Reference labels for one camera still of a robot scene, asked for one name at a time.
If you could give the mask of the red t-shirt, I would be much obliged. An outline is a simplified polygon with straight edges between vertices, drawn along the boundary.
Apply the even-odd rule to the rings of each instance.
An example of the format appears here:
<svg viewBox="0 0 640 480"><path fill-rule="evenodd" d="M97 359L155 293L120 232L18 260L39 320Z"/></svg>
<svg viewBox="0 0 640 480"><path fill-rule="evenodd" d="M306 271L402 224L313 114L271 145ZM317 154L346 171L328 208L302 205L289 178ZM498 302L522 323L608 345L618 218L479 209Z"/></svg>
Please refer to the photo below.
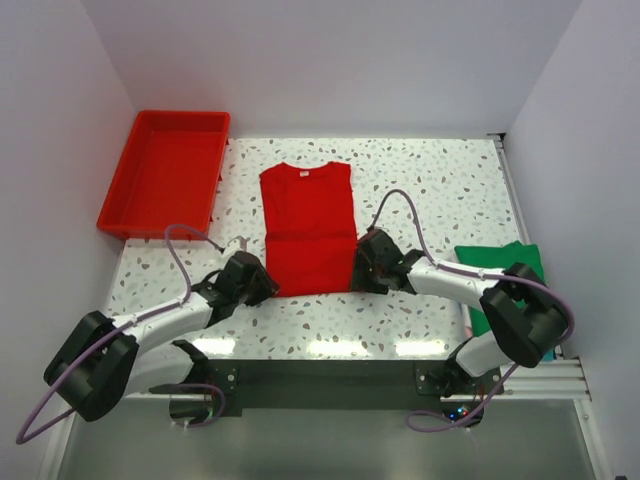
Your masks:
<svg viewBox="0 0 640 480"><path fill-rule="evenodd" d="M266 269L280 297L350 290L357 232L351 167L280 163L260 174Z"/></svg>

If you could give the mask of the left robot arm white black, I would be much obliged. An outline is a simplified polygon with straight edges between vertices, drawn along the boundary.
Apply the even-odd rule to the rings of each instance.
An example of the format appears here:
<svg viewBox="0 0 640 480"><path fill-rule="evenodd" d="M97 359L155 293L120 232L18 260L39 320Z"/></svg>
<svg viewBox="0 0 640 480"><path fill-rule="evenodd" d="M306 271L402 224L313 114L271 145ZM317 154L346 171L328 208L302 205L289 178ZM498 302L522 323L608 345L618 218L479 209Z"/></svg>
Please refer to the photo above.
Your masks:
<svg viewBox="0 0 640 480"><path fill-rule="evenodd" d="M261 261L237 250L224 266L174 300L112 318L86 314L44 372L47 385L86 421L101 419L128 393L147 352L229 318L237 306L255 306L279 290Z"/></svg>

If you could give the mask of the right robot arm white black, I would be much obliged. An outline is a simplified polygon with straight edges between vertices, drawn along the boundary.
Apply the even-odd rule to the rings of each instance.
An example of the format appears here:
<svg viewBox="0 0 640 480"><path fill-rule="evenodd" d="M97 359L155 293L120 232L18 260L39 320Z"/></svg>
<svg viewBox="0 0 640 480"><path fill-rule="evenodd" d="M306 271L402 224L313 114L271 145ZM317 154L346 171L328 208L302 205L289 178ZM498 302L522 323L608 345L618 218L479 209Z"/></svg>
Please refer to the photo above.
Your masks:
<svg viewBox="0 0 640 480"><path fill-rule="evenodd" d="M351 288L437 296L484 313L488 332L465 340L438 366L418 371L418 386L440 397L469 392L508 363L536 367L575 328L570 307L531 267L482 269L417 249L404 253L377 228L357 242Z"/></svg>

